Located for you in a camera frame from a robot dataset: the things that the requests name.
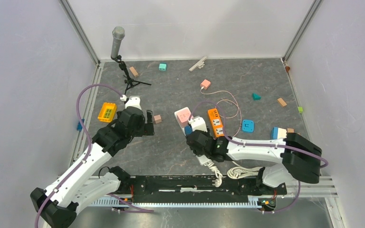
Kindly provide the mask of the white multicolour power strip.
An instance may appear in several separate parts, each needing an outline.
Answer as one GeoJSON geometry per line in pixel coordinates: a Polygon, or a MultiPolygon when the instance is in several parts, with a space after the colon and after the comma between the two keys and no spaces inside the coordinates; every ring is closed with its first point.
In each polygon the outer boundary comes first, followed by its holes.
{"type": "MultiPolygon", "coordinates": [[[[204,132],[208,132],[206,123],[204,119],[200,116],[194,117],[188,121],[188,126],[192,128],[192,131],[201,130],[204,132]]],[[[202,166],[212,166],[214,163],[208,159],[205,155],[196,155],[197,160],[202,166]]]]}

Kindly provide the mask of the blue cube socket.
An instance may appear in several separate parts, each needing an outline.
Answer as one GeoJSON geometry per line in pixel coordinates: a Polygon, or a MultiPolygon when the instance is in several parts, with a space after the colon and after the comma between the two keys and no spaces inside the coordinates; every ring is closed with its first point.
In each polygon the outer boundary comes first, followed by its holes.
{"type": "Polygon", "coordinates": [[[187,136],[192,133],[192,127],[190,125],[187,125],[184,127],[184,134],[187,136]]]}

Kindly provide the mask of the pink cube socket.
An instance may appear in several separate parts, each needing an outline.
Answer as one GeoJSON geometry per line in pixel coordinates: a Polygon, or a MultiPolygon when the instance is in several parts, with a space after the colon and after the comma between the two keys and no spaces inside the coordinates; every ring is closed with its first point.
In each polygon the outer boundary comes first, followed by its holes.
{"type": "Polygon", "coordinates": [[[191,111],[188,107],[184,107],[180,110],[175,111],[174,116],[176,118],[178,125],[181,128],[184,128],[189,124],[189,117],[191,116],[191,111]]]}

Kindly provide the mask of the light blue adapter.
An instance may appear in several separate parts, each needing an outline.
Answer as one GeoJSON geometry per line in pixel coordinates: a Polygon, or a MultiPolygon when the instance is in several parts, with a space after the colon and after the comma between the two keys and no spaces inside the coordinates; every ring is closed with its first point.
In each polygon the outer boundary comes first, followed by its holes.
{"type": "Polygon", "coordinates": [[[255,123],[253,120],[244,119],[242,121],[241,130],[243,132],[252,133],[255,130],[255,123]]]}

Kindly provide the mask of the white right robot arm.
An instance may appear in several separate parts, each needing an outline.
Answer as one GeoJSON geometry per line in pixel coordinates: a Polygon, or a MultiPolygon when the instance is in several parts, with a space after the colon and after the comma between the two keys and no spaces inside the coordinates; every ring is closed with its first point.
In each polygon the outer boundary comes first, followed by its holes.
{"type": "Polygon", "coordinates": [[[267,194],[274,187],[296,179],[317,184],[320,178],[322,150],[297,133],[272,140],[244,140],[230,136],[213,138],[209,133],[195,130],[186,136],[186,142],[195,155],[212,161],[257,160],[273,162],[274,166],[262,169],[255,181],[258,192],[267,194]]]}

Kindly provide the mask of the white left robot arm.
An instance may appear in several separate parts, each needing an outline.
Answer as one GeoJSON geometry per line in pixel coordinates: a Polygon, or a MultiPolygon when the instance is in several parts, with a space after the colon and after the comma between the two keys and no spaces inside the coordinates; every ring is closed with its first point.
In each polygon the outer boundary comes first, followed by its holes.
{"type": "Polygon", "coordinates": [[[38,213],[53,228],[67,228],[93,201],[117,191],[126,193],[130,180],[110,173],[102,180],[85,182],[103,164],[124,149],[135,137],[154,134],[153,112],[129,106],[117,118],[100,128],[88,148],[56,181],[46,188],[35,188],[30,198],[38,213]]]}

